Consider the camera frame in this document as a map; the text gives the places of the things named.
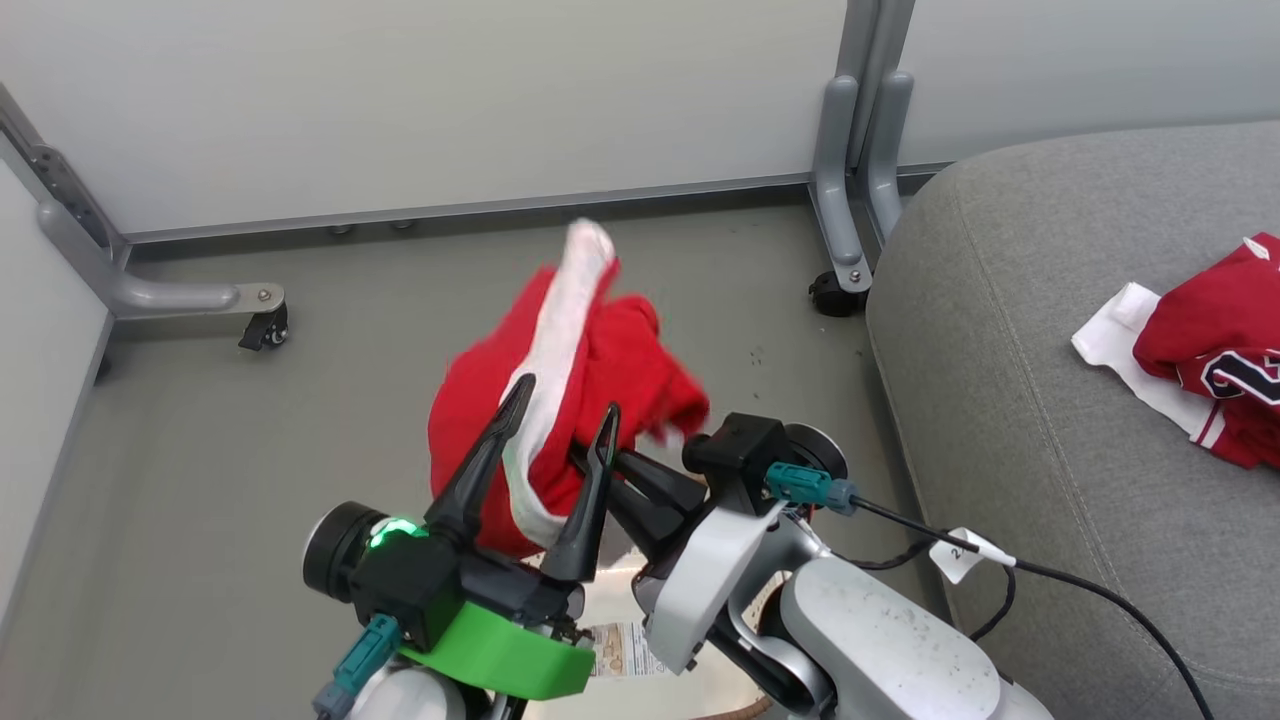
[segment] sofa cushion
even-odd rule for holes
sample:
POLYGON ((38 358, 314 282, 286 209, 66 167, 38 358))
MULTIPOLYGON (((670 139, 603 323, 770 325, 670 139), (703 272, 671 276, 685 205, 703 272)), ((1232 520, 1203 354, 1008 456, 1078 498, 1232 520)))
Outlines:
MULTIPOLYGON (((1167 292, 1261 231, 1280 234, 1276 122, 1009 147, 910 202, 867 314, 925 519, 1120 592, 1231 719, 1280 712, 1280 473, 1192 445, 1070 337, 1125 282, 1167 292)), ((965 630, 1004 598, 979 570, 948 588, 965 630)), ((1199 716, 1121 610, 1018 588, 982 646, 1059 720, 1199 716)))

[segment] gray floor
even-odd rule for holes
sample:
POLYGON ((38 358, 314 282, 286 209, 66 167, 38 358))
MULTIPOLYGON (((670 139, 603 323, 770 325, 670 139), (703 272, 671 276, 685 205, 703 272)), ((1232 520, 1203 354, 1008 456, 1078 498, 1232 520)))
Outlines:
MULTIPOLYGON (((713 420, 741 410, 823 428, 865 495, 915 512, 865 327, 806 302, 824 269, 808 206, 608 227, 620 290, 657 305, 713 420)), ((282 282, 291 340, 260 355, 227 336, 113 343, 115 368, 88 400, 0 656, 0 716, 307 717, 357 632, 348 607, 302 585, 307 532, 343 500, 425 507, 435 387, 530 272, 554 263, 562 233, 298 241, 138 264, 165 279, 282 282)), ((858 557, 909 542, 865 514, 820 514, 817 527, 858 557)), ((940 607, 923 569, 887 579, 940 607)))

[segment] green led light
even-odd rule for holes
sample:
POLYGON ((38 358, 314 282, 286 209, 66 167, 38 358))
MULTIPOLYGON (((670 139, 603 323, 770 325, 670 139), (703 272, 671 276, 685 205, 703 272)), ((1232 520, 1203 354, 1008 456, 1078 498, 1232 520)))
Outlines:
POLYGON ((403 518, 392 518, 385 525, 374 533, 374 537, 369 539, 369 547, 378 547, 383 544, 383 541, 387 539, 387 536, 390 533, 408 533, 416 537, 426 537, 428 534, 425 528, 419 528, 410 520, 403 518))

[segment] metal frame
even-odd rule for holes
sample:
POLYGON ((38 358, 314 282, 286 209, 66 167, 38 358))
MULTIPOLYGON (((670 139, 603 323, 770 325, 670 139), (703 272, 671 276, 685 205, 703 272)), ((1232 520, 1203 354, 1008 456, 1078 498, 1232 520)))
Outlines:
POLYGON ((187 284, 136 278, 125 273, 124 266, 131 247, 138 243, 357 223, 404 224, 421 218, 673 197, 805 181, 840 287, 845 292, 861 293, 870 288, 872 266, 854 224, 849 191, 852 190, 852 199, 865 206, 876 242, 883 246, 902 211, 897 152, 914 79, 910 73, 899 70, 897 63, 914 8, 915 0, 847 0, 836 76, 824 90, 813 167, 808 174, 233 223, 124 237, 111 225, 67 159, 44 142, 3 85, 0 131, 18 151, 20 161, 10 160, 10 167, 36 179, 36 187, 28 178, 24 182, 41 200, 41 228, 119 319, 262 313, 283 304, 283 288, 271 283, 187 284), (86 242, 105 249, 105 254, 95 252, 86 242))
POLYGON ((284 305, 284 288, 275 283, 172 283, 127 273, 128 245, 3 85, 0 132, 0 155, 36 197, 40 229, 115 319, 260 314, 284 305))
POLYGON ((850 293, 870 290, 872 269, 849 205, 849 169, 879 246, 902 214, 897 151, 915 81, 897 63, 914 9, 915 0, 849 0, 837 74, 823 96, 809 192, 836 279, 850 293))

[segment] white label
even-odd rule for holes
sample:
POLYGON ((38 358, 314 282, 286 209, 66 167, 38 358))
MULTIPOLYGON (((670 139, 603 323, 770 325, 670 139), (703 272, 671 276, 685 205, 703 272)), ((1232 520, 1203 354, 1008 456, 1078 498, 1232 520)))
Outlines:
POLYGON ((1014 566, 1014 557, 991 543, 987 538, 965 528, 956 528, 948 536, 970 542, 978 546, 979 552, 973 552, 948 542, 938 541, 929 548, 929 559, 942 570, 942 574, 951 580, 951 584, 960 584, 960 580, 969 574, 974 565, 983 560, 992 560, 1001 565, 1014 566))
POLYGON ((640 623, 609 623, 591 628, 595 650, 593 678, 667 675, 667 666, 649 652, 640 623))

